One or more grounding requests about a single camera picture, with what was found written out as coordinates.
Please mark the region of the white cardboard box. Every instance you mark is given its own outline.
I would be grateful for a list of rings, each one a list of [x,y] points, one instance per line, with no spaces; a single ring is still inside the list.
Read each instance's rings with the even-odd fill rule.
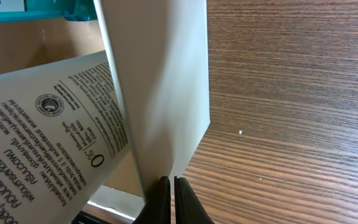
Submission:
[[[174,178],[182,174],[209,123],[206,1],[93,1],[117,103],[124,117],[144,198],[167,176],[171,222]],[[92,195],[104,204],[125,197],[103,185]],[[83,208],[70,223],[100,223]]]

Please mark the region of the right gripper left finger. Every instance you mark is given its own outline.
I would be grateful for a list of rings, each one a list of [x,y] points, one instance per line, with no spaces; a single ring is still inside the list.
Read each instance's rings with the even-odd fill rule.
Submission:
[[[171,190],[167,176],[161,177],[133,224],[171,224]]]

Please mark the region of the white lotion tube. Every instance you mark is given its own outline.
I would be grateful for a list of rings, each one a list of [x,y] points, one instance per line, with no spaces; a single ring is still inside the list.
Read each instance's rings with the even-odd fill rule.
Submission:
[[[105,52],[0,75],[0,223],[70,223],[128,150]]]

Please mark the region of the blue mouthwash bottle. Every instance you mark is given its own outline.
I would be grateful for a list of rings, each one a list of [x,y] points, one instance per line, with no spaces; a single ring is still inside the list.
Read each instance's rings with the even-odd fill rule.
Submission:
[[[0,0],[0,22],[63,17],[68,21],[93,21],[93,0]]]

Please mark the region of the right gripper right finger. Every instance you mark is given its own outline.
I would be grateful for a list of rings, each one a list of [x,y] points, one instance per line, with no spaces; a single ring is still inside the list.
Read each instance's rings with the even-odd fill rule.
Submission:
[[[184,177],[175,176],[174,194],[176,224],[214,224]]]

